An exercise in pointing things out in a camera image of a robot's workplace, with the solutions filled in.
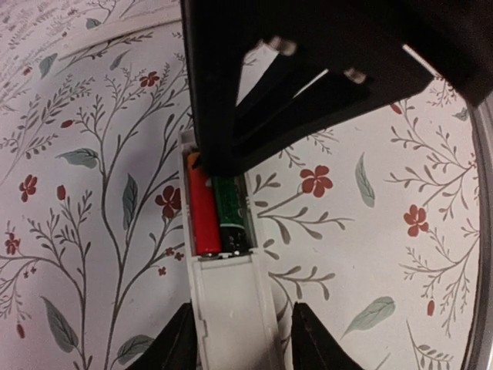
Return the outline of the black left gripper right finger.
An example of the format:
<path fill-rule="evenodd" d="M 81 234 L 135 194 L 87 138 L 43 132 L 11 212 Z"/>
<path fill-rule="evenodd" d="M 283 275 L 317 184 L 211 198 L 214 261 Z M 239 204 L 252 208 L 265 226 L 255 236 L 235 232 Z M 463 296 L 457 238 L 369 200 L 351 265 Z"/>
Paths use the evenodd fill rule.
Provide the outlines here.
<path fill-rule="evenodd" d="M 293 306 L 291 341 L 294 370 L 363 370 L 304 302 Z"/>

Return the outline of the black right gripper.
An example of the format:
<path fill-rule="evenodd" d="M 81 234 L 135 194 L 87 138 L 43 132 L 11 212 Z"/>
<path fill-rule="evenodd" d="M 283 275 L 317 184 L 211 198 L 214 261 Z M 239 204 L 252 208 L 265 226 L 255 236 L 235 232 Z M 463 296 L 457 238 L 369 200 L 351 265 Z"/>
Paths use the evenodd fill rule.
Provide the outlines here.
<path fill-rule="evenodd" d="M 233 108 L 242 61 L 279 38 L 294 57 L 381 81 L 411 75 L 414 50 L 470 104 L 492 91 L 490 1 L 183 1 L 192 101 Z"/>

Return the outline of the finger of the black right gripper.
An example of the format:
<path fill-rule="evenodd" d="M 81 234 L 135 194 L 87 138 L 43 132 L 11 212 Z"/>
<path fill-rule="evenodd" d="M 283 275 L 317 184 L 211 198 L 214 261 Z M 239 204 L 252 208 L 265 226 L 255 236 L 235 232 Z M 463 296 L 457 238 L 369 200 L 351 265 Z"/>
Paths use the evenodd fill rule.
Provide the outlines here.
<path fill-rule="evenodd" d="M 239 97 L 250 44 L 185 37 L 190 100 L 200 162 L 236 176 L 318 130 L 421 92 L 431 74 L 399 45 L 345 35 L 298 39 Z"/>

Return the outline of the long white remote control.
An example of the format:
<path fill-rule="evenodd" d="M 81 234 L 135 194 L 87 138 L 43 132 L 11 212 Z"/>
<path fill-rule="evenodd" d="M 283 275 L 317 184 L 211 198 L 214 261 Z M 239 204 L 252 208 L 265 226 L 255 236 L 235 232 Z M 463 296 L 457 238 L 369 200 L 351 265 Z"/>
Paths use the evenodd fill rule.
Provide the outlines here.
<path fill-rule="evenodd" d="M 249 214 L 250 185 L 245 177 L 239 178 L 247 213 L 246 232 L 253 247 L 250 253 L 199 256 L 186 163 L 187 156 L 197 148 L 191 129 L 179 134 L 178 147 L 184 253 L 201 365 L 204 369 L 282 369 L 273 295 Z"/>

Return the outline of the red battery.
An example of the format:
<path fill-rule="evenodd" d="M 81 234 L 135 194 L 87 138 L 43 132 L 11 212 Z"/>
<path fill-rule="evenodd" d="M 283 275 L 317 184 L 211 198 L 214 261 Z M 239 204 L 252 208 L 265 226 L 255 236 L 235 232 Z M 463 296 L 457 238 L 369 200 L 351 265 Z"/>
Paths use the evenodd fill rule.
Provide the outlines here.
<path fill-rule="evenodd" d="M 190 153 L 186 162 L 196 254 L 215 255 L 221 252 L 221 242 L 211 179 L 200 163 L 199 152 Z"/>

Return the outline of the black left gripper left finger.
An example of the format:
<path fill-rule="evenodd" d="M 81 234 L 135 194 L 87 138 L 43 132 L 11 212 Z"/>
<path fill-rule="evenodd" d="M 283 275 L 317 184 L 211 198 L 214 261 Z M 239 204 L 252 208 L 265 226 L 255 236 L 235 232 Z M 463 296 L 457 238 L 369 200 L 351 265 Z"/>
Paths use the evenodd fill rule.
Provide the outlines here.
<path fill-rule="evenodd" d="M 182 304 L 153 343 L 129 370 L 192 370 L 198 359 L 197 334 L 191 302 Z"/>

